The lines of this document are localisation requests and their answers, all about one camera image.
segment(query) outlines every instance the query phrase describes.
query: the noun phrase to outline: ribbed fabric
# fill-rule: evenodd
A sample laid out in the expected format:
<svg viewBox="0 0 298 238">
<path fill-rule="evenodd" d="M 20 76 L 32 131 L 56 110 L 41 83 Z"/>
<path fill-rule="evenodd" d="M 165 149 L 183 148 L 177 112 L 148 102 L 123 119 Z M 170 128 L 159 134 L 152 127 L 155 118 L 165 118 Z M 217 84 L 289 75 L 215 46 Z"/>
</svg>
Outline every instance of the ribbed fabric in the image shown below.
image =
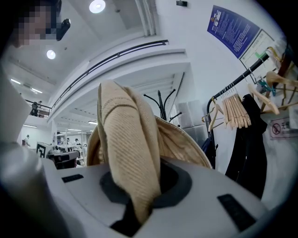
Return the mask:
<svg viewBox="0 0 298 238">
<path fill-rule="evenodd" d="M 87 164 L 109 163 L 113 180 L 130 195 L 141 224 L 161 194 L 161 155 L 211 168 L 187 133 L 155 117 L 133 89 L 111 80 L 98 89 L 97 123 L 88 143 Z"/>
</svg>

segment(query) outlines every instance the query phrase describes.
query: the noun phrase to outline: fluorescent light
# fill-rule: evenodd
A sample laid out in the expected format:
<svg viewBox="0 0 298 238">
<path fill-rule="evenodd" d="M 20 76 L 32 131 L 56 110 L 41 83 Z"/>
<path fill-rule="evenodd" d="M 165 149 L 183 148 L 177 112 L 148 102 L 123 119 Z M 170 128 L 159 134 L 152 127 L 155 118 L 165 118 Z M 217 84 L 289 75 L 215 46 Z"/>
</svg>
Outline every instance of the fluorescent light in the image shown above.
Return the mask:
<svg viewBox="0 0 298 238">
<path fill-rule="evenodd" d="M 100 13 L 106 7 L 106 2 L 104 0 L 94 0 L 89 5 L 89 10 L 92 13 Z"/>
<path fill-rule="evenodd" d="M 38 92 L 38 93 L 42 93 L 41 91 L 37 90 L 37 89 L 34 89 L 34 88 L 31 88 L 32 90 Z"/>
<path fill-rule="evenodd" d="M 10 79 L 12 82 L 15 82 L 17 84 L 20 84 L 20 82 L 18 82 L 17 80 L 14 80 L 14 79 Z"/>
<path fill-rule="evenodd" d="M 29 125 L 25 125 L 25 124 L 24 124 L 24 126 L 28 126 L 28 127 L 33 127 L 33 128 L 36 128 L 36 126 L 29 126 Z"/>
<path fill-rule="evenodd" d="M 54 50 L 48 50 L 47 51 L 47 57 L 51 60 L 56 58 L 56 53 L 54 52 Z"/>
</svg>

